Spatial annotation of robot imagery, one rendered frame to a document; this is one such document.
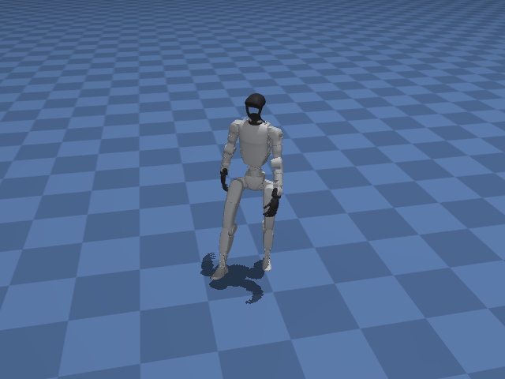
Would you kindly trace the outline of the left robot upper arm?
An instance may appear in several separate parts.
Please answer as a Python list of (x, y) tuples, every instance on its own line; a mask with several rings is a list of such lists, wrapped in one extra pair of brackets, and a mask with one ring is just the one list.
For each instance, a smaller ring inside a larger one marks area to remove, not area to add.
[(281, 168), (280, 159), (282, 155), (282, 131), (279, 128), (274, 126), (268, 127), (268, 136), (272, 140), (272, 153), (273, 158), (271, 159), (271, 167), (273, 168)]

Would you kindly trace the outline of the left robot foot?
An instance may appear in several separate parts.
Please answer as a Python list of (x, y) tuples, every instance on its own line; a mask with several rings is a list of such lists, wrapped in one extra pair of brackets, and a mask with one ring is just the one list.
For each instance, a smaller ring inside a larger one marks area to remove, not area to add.
[(263, 257), (263, 266), (262, 266), (263, 270), (268, 272), (268, 271), (271, 271), (271, 258), (270, 260), (267, 258), (264, 259)]

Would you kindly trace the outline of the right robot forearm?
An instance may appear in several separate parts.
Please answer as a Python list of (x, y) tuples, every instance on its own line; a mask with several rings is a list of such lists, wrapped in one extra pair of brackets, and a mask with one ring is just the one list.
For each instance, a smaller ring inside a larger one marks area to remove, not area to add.
[[(226, 147), (226, 145), (225, 145), (225, 147)], [(224, 147), (224, 149), (225, 149), (225, 147)], [(230, 161), (231, 161), (232, 157), (233, 157), (233, 155), (230, 155), (230, 154), (223, 151), (222, 166), (220, 167), (221, 172), (223, 172), (223, 168), (226, 168), (227, 172), (229, 171)]]

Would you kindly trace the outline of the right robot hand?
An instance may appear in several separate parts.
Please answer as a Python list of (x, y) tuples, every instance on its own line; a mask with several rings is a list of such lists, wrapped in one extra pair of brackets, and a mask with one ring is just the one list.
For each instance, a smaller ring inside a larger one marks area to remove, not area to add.
[(220, 174), (221, 174), (221, 183), (222, 183), (223, 189), (225, 191), (228, 191), (228, 189), (227, 189), (228, 185), (225, 183), (225, 181), (226, 181), (226, 175), (228, 174), (227, 169), (223, 168), (223, 172), (220, 171)]

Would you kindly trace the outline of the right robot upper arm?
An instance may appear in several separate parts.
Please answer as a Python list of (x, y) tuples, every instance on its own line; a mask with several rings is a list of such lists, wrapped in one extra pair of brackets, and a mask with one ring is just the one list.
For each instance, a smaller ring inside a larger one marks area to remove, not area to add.
[(236, 152), (235, 143), (238, 139), (238, 127), (242, 120), (235, 120), (229, 126), (228, 133), (228, 143), (224, 149), (224, 152), (233, 155)]

